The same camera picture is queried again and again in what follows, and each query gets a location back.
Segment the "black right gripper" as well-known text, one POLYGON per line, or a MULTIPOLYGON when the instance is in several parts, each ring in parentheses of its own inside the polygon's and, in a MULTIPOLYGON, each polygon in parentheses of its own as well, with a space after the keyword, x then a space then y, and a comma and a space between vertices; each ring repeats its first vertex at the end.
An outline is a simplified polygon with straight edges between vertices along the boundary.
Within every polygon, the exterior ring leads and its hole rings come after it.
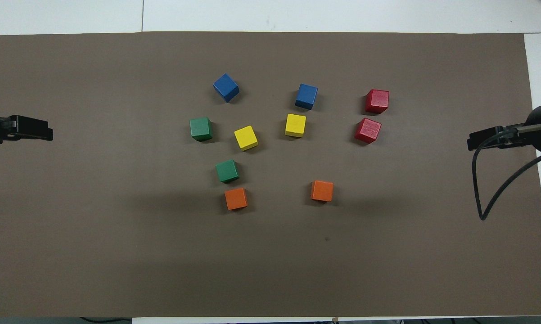
POLYGON ((470 133, 467 139, 467 148, 470 151, 492 146, 500 149, 520 146, 532 146, 541 149, 541 122, 490 127, 470 133), (509 135, 497 135, 511 129, 517 129, 517 131, 509 135))

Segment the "red wooden cube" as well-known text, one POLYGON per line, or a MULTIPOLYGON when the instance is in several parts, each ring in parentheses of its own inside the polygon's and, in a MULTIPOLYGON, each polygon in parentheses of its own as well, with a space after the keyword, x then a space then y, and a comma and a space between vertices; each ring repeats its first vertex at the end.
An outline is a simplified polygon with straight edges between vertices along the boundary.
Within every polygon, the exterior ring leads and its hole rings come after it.
POLYGON ((377 140, 381 127, 381 123, 369 118, 363 118, 357 124, 354 138, 366 144, 373 143, 377 140))
POLYGON ((370 90, 366 96, 365 112, 383 113, 388 108, 389 97, 387 90, 370 90))

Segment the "green wooden cube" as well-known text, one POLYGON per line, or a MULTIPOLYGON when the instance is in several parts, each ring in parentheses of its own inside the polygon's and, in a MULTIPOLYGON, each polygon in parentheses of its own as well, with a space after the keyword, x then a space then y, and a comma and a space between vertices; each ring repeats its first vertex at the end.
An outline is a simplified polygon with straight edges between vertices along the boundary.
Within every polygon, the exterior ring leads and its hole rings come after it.
POLYGON ((189 126, 194 140, 202 142, 213 138, 212 123, 208 117, 190 119, 189 126))
POLYGON ((235 179, 240 178, 236 163, 233 159, 215 164, 215 170, 217 172, 219 182, 222 183, 232 182, 235 179))

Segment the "brown table mat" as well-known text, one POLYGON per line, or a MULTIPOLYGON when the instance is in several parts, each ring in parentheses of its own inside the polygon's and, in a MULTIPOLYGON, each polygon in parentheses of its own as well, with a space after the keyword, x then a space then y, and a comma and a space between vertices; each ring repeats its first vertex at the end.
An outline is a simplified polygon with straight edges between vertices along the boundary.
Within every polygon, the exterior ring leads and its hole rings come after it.
POLYGON ((0 116, 54 131, 0 145, 0 317, 541 315, 538 172, 480 221, 466 144, 531 109, 521 34, 0 36, 0 116))

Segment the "orange wooden cube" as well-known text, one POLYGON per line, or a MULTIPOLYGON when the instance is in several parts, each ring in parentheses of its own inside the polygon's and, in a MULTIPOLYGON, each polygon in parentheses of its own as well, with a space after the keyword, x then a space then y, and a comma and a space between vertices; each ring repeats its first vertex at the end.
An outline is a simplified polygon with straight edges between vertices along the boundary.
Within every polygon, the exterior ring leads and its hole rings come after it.
POLYGON ((247 207, 248 199, 246 189, 244 187, 240 187, 225 191, 225 201, 229 211, 247 207))
POLYGON ((311 183, 311 200, 320 202, 331 202, 333 197, 334 183, 322 180, 315 180, 311 183))

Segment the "blue wooden cube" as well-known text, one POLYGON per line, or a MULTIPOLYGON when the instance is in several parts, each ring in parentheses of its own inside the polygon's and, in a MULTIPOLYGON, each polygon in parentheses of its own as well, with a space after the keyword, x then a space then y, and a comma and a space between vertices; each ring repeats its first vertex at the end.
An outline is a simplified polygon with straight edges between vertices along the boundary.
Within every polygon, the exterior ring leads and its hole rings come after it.
POLYGON ((311 110, 316 102, 317 94, 317 87, 301 83, 298 88, 297 97, 295 99, 295 106, 311 110))
POLYGON ((233 100, 240 92, 239 85, 227 73, 215 80, 213 88, 226 103, 233 100))

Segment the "yellow wooden cube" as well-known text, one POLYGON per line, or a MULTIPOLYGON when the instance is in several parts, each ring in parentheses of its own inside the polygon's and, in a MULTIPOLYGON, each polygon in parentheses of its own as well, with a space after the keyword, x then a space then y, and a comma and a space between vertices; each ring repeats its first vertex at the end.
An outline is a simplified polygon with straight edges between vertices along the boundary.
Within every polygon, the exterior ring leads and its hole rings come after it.
POLYGON ((305 134, 307 117, 304 115, 297 115, 289 113, 286 119, 285 135, 289 137, 301 138, 305 134))
POLYGON ((251 125, 234 131, 236 142, 242 151, 258 146, 258 139, 251 125))

